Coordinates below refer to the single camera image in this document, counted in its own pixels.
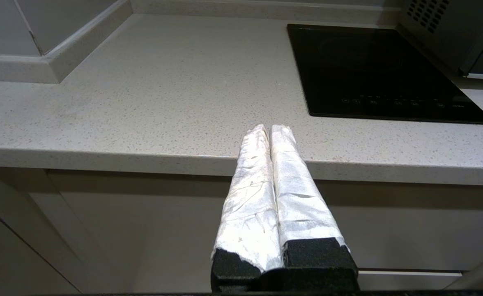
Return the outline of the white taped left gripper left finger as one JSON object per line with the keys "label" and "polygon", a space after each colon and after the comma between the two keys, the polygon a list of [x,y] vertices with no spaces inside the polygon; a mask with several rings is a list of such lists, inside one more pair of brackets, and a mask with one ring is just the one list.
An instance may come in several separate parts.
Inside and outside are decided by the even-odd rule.
{"label": "white taped left gripper left finger", "polygon": [[270,141],[262,124],[240,144],[211,262],[211,289],[223,293],[249,291],[261,275],[283,268]]}

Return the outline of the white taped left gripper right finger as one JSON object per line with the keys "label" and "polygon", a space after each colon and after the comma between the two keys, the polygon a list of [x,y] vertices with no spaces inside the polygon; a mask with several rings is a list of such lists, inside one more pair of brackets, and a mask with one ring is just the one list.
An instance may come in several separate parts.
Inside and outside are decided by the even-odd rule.
{"label": "white taped left gripper right finger", "polygon": [[290,127],[272,126],[271,158],[283,268],[269,272],[269,290],[358,292],[358,268]]}

